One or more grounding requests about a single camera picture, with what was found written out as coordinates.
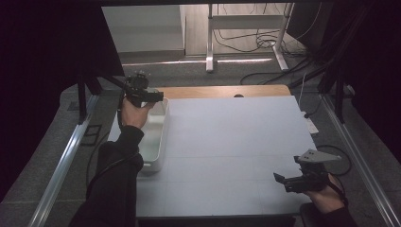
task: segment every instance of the metal rail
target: metal rail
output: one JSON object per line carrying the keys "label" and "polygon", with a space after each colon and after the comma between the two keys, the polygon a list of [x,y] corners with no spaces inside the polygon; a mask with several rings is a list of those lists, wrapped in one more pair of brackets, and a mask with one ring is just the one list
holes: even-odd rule
{"label": "metal rail", "polygon": [[47,217],[53,207],[53,204],[59,195],[62,183],[64,182],[65,176],[67,175],[68,169],[74,160],[74,156],[77,152],[80,140],[88,127],[89,121],[92,117],[92,112],[95,109],[98,96],[91,96],[87,105],[88,114],[81,125],[77,125],[67,147],[62,154],[59,164],[57,165],[53,176],[50,179],[47,188],[44,191],[44,195],[39,201],[36,211],[32,216],[28,226],[40,227],[44,226]]}
{"label": "metal rail", "polygon": [[357,168],[362,180],[365,182],[367,189],[371,193],[371,196],[374,199],[379,212],[386,221],[387,226],[400,227],[400,220],[395,214],[392,208],[392,204],[383,191],[383,188],[381,187],[374,173],[363,158],[363,155],[357,147],[357,144],[352,138],[350,132],[347,130],[346,126],[344,124],[341,124],[340,121],[337,119],[336,114],[333,111],[333,103],[330,99],[323,97],[323,105],[324,108],[327,110],[331,120],[333,121],[336,130],[339,132],[341,140],[347,147],[349,155],[352,158],[355,167]]}

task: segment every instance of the black sleeve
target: black sleeve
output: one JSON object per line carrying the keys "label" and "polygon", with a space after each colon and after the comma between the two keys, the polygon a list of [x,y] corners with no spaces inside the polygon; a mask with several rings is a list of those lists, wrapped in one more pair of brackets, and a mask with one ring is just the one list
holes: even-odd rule
{"label": "black sleeve", "polygon": [[357,224],[346,207],[327,213],[323,215],[323,217],[329,227],[357,227]]}
{"label": "black sleeve", "polygon": [[[109,164],[131,157],[144,134],[125,126],[117,141],[100,146],[96,173]],[[134,226],[136,217],[136,176],[144,161],[137,154],[129,162],[111,168],[93,184],[87,201],[81,205],[70,226]]]}

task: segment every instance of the white tabletop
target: white tabletop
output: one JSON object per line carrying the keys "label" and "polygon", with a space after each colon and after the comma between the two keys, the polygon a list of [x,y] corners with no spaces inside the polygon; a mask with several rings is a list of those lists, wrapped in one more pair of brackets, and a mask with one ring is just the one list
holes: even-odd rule
{"label": "white tabletop", "polygon": [[273,177],[300,176],[293,156],[316,148],[294,96],[170,99],[169,121],[162,170],[138,175],[137,217],[296,214],[310,202]]}

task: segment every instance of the black curtain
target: black curtain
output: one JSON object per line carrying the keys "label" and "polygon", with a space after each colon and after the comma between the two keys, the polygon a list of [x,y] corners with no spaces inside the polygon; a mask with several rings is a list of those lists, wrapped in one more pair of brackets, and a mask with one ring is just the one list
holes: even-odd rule
{"label": "black curtain", "polygon": [[0,4],[1,190],[30,159],[79,73],[123,76],[101,7]]}
{"label": "black curtain", "polygon": [[341,72],[353,104],[401,163],[401,6],[375,1],[348,48]]}

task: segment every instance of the hand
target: hand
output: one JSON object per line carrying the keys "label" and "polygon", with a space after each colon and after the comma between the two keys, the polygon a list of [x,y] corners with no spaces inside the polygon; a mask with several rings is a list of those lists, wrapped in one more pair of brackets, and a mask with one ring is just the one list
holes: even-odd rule
{"label": "hand", "polygon": [[[333,176],[331,176],[331,174],[328,174],[328,178],[330,179],[331,183],[338,188],[341,188],[340,184],[334,179]],[[322,214],[327,214],[344,207],[344,203],[340,199],[340,195],[328,185],[322,191],[306,191],[305,194],[310,197],[316,208],[318,208]]]}
{"label": "hand", "polygon": [[131,125],[138,129],[142,129],[148,119],[148,112],[153,108],[154,102],[148,102],[144,107],[137,108],[130,103],[127,98],[123,99],[121,110],[121,121],[123,126]]}

